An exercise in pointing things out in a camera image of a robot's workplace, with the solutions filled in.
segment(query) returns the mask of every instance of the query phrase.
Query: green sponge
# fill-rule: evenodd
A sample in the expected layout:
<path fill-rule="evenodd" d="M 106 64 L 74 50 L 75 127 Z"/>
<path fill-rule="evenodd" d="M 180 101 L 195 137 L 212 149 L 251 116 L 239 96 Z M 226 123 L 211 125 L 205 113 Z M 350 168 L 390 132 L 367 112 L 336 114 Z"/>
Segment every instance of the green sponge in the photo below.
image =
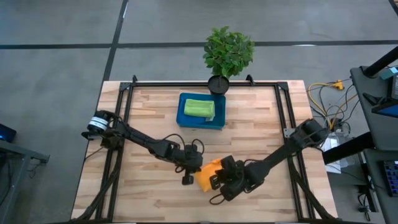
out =
<path fill-rule="evenodd" d="M 185 115 L 212 118 L 214 113 L 214 101 L 187 99 L 185 102 Z"/>

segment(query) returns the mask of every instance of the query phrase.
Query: table leg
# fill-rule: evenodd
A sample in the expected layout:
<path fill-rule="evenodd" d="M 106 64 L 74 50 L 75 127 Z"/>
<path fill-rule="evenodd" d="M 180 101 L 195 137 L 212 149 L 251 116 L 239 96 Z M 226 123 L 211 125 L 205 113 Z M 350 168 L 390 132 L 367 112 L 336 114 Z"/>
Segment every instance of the table leg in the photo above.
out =
<path fill-rule="evenodd" d="M 374 148 L 373 138 L 370 132 L 362 134 L 333 149 L 327 150 L 322 154 L 323 161 L 325 164 L 329 164 L 369 148 Z"/>

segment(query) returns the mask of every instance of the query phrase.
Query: blue tray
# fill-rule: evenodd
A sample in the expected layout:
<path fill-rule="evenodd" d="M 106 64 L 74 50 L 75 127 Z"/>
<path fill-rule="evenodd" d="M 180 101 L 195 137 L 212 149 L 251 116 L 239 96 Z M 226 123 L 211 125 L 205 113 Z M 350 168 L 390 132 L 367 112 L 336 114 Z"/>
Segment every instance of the blue tray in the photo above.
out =
<path fill-rule="evenodd" d="M 206 118 L 185 115 L 184 107 L 187 99 L 213 100 L 215 104 L 215 117 L 213 121 L 206 121 Z M 181 93 L 178 103 L 177 123 L 181 127 L 186 128 L 222 129 L 225 125 L 225 96 Z"/>

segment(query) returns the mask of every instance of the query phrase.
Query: black pot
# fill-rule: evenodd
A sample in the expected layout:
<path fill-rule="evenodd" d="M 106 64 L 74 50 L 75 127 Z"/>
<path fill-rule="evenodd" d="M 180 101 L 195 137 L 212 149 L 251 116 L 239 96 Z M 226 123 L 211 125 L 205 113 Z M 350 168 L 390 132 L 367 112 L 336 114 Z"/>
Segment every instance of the black pot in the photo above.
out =
<path fill-rule="evenodd" d="M 224 95 L 229 88 L 229 80 L 221 75 L 210 77 L 207 87 L 212 95 Z"/>

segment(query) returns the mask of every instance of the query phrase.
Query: white label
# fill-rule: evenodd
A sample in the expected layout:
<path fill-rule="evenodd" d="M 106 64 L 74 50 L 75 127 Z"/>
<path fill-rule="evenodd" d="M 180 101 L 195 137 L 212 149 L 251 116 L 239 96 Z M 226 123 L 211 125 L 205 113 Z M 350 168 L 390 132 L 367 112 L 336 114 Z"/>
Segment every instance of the white label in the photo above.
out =
<path fill-rule="evenodd" d="M 104 131 L 106 131 L 106 126 L 101 124 L 101 123 L 99 123 L 99 122 L 91 120 L 88 124 L 91 124 L 93 126 L 99 127 L 101 129 L 103 129 Z"/>
<path fill-rule="evenodd" d="M 101 124 L 103 124 L 103 125 L 105 125 L 105 126 L 108 125 L 108 122 L 107 122 L 106 120 L 102 119 L 102 118 L 93 117 L 91 120 L 92 120 L 92 121 L 99 122 L 99 123 L 101 123 Z"/>

